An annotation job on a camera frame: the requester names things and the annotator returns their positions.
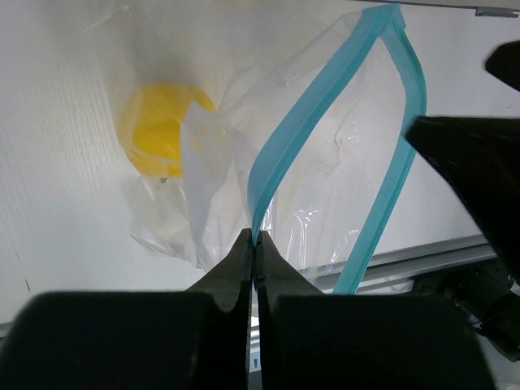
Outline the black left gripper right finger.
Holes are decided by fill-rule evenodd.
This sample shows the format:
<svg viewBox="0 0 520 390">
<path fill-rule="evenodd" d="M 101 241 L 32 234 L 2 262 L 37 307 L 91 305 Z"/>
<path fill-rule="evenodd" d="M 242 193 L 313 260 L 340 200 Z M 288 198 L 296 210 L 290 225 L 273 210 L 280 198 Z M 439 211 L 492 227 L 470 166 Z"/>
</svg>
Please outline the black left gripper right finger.
<svg viewBox="0 0 520 390">
<path fill-rule="evenodd" d="M 474 333 L 448 302 L 323 293 L 265 232 L 253 263 L 264 388 L 493 388 Z"/>
</svg>

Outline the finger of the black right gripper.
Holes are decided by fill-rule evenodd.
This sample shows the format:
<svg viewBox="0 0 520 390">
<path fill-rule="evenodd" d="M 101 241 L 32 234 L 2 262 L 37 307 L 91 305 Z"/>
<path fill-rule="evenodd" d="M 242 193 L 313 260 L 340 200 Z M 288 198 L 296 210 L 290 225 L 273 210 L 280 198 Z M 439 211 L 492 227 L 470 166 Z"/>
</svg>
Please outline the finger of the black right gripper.
<svg viewBox="0 0 520 390">
<path fill-rule="evenodd" d="M 519 277 L 519 119 L 416 118 L 405 139 L 444 178 Z"/>
<path fill-rule="evenodd" d="M 501 82 L 520 91 L 520 41 L 496 47 L 487 58 L 484 68 Z"/>
</svg>

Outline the clear zip top bag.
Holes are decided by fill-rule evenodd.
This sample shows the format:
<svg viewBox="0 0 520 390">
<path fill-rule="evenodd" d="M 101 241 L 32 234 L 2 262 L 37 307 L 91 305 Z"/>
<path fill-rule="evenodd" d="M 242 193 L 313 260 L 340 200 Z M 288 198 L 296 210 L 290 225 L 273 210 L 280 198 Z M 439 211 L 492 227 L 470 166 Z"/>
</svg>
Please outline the clear zip top bag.
<svg viewBox="0 0 520 390">
<path fill-rule="evenodd" d="M 414 151 L 403 133 L 426 85 L 398 5 L 321 24 L 297 1 L 134 1 L 108 30 L 115 129 L 142 86 L 189 85 L 183 175 L 140 174 L 132 238 L 208 271 L 240 230 L 267 233 L 295 269 L 346 262 L 354 293 Z"/>
</svg>

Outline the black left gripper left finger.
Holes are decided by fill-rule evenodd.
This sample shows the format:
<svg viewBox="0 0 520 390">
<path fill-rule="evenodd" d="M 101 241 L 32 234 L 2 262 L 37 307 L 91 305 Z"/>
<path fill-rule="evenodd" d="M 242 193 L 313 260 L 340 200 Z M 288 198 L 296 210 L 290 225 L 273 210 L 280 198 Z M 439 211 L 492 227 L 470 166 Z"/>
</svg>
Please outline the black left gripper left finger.
<svg viewBox="0 0 520 390">
<path fill-rule="evenodd" d="M 252 233 L 182 292 L 47 292 L 1 349 L 4 389 L 245 389 Z"/>
</svg>

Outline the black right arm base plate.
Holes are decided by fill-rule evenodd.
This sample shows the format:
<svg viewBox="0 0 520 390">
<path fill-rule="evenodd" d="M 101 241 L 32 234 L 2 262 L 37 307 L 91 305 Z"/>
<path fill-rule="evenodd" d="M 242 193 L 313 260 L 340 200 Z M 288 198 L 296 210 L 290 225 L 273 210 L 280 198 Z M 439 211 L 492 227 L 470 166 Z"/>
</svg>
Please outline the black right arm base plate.
<svg viewBox="0 0 520 390">
<path fill-rule="evenodd" d="M 507 269 L 490 260 L 419 275 L 411 293 L 450 301 L 497 352 L 518 362 L 519 295 L 514 284 Z"/>
</svg>

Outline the yellow toy lemon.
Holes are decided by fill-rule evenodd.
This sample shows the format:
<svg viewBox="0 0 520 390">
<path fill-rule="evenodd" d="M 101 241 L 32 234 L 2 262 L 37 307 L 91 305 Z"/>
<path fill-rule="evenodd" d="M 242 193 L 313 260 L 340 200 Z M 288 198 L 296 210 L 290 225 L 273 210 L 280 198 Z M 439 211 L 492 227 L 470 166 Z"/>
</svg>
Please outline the yellow toy lemon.
<svg viewBox="0 0 520 390">
<path fill-rule="evenodd" d="M 117 135 L 140 174 L 158 179 L 183 175 L 181 126 L 194 102 L 216 111 L 202 90 L 185 84 L 147 84 L 128 99 Z"/>
</svg>

